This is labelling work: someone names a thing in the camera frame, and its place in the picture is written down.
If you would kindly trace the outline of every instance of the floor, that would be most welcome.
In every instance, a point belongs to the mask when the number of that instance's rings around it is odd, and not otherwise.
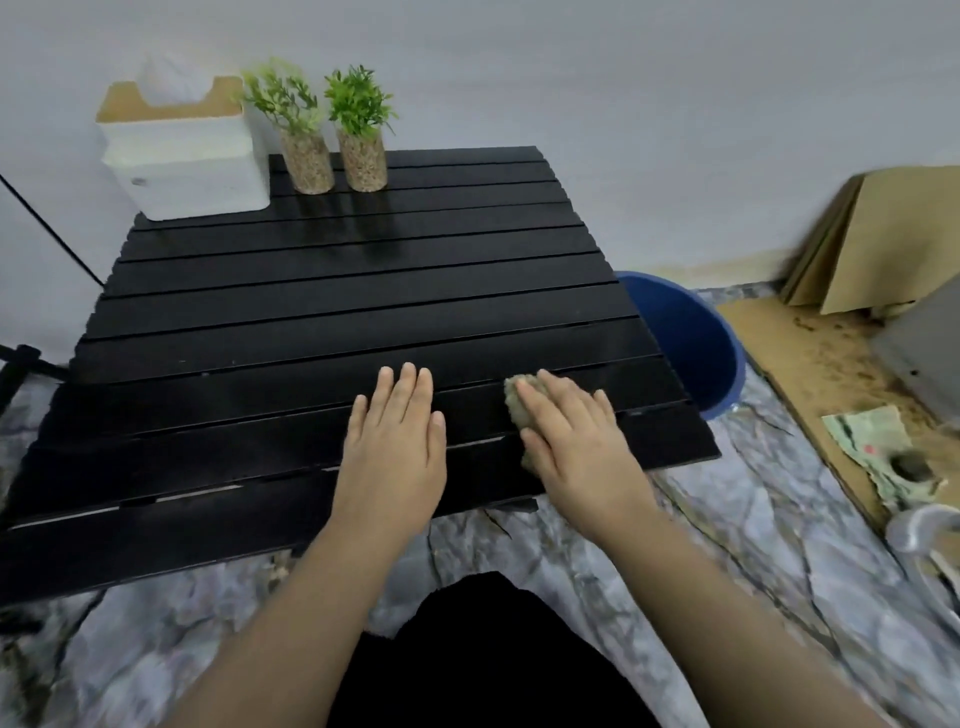
[[[765,286],[709,291],[719,303]],[[0,421],[0,487],[45,411],[32,381]],[[927,612],[766,382],[711,423],[723,457],[656,473],[662,506],[798,639],[902,725],[960,725],[960,643]],[[42,624],[0,652],[0,725],[156,723],[291,566],[286,554],[34,604]],[[396,564],[370,615],[390,635],[432,590],[500,570],[539,595],[625,674],[665,728],[706,726],[696,700],[603,553],[540,499],[533,514],[437,519]]]

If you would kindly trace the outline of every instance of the blue bucket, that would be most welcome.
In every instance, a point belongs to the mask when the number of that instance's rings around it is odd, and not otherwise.
[[[645,273],[616,274],[705,420],[739,399],[747,358],[730,325],[697,294]]]

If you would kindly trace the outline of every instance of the black stand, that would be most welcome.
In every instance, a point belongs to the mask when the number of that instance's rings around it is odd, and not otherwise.
[[[26,344],[16,349],[0,345],[0,361],[7,362],[0,369],[0,415],[7,411],[13,395],[31,374],[49,376],[66,381],[67,370],[40,358],[40,351]]]

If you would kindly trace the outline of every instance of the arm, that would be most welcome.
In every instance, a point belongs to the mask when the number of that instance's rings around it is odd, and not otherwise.
[[[710,725],[885,726],[657,509],[607,396],[538,376],[557,405],[526,382],[516,389],[542,433],[521,436],[547,494],[613,561]]]
[[[433,380],[404,364],[380,371],[353,405],[330,520],[290,578],[164,723],[166,728],[316,728],[407,542],[446,483],[444,418]]]

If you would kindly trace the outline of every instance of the tissue box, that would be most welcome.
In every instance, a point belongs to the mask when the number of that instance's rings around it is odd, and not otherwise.
[[[152,107],[136,83],[110,86],[97,112],[103,162],[151,220],[263,209],[266,149],[237,100],[243,80],[218,76],[197,104]]]

